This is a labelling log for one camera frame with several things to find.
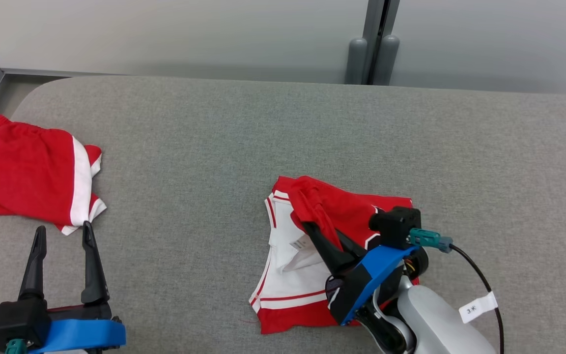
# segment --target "white wall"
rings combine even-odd
[[[0,67],[342,83],[367,0],[0,0]]]
[[[391,85],[566,93],[566,0],[400,0]]]

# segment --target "white label tag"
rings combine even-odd
[[[290,245],[296,248],[298,251],[300,251],[301,249],[313,246],[314,244],[311,241],[310,236],[305,234],[302,235],[301,238],[299,238],[298,240],[295,240],[294,242],[290,243]]]
[[[460,316],[462,317],[462,322],[469,323],[474,319],[478,318],[481,314],[494,310],[497,308],[497,299],[492,292],[488,295],[469,302],[462,307],[460,307]]]

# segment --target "folded clothing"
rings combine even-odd
[[[0,115],[0,215],[52,222],[69,235],[106,210],[91,192],[101,157],[64,130]]]
[[[350,193],[311,177],[279,177],[265,205],[270,251],[249,303],[261,322],[261,333],[269,334],[294,325],[337,325],[324,292],[331,274],[300,222],[316,222],[325,236],[337,235],[337,229],[368,249],[379,235],[368,228],[370,217],[379,209],[411,207],[412,202]],[[334,244],[341,248],[337,238]]]

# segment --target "white fabric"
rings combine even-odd
[[[106,210],[106,204],[98,198],[95,203],[93,203],[93,207],[90,209],[90,213],[88,213],[88,221],[93,222],[95,217],[101,214],[104,210]]]
[[[302,247],[298,245],[301,239],[308,239],[309,236],[305,231],[301,231],[290,215],[294,209],[287,199],[281,199],[277,196],[287,198],[287,193],[275,191],[271,200],[274,202],[274,214],[277,216],[276,229],[270,234],[270,246],[276,248],[276,262],[274,267],[277,271],[292,271],[301,269],[305,266],[320,264],[323,262],[320,254],[317,252],[311,240],[303,242]]]
[[[100,154],[97,160],[90,166],[91,177],[95,177],[95,175],[99,172],[99,170],[101,169],[100,166],[101,163],[102,163],[102,155]]]
[[[296,262],[294,256],[298,254],[289,240],[304,234],[290,218],[292,205],[274,195],[265,200],[265,205],[272,226],[270,252],[261,280],[249,300],[253,309],[285,309],[326,300],[324,282],[331,273],[321,259],[311,265],[284,269],[290,262]]]
[[[61,233],[63,233],[63,235],[69,236],[72,233],[74,233],[74,231],[76,231],[77,229],[79,229],[79,227],[77,226],[63,226],[62,229],[60,229],[60,231]]]
[[[74,146],[74,194],[71,201],[71,226],[80,227],[88,220],[90,205],[91,170],[86,148],[75,137],[71,137]]]

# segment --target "gray table surface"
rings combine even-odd
[[[267,257],[263,199],[278,175],[411,197],[497,296],[508,353],[566,353],[566,96],[178,78],[47,83],[13,120],[104,150],[94,222],[122,352],[377,352],[361,328],[261,336],[247,300]],[[0,302],[34,229],[0,216]],[[78,304],[81,233],[48,226],[45,294]],[[454,307],[483,296],[458,254],[422,281]],[[474,325],[497,347],[492,313]]]

